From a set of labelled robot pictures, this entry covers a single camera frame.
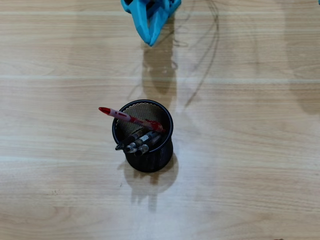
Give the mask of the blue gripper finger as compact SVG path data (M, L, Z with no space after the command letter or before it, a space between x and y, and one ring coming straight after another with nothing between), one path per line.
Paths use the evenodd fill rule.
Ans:
M149 9L149 46L152 47L170 16L170 5L153 5Z
M147 5L150 0L121 0L120 2L124 11L131 14L135 29L141 39L151 46L147 17Z

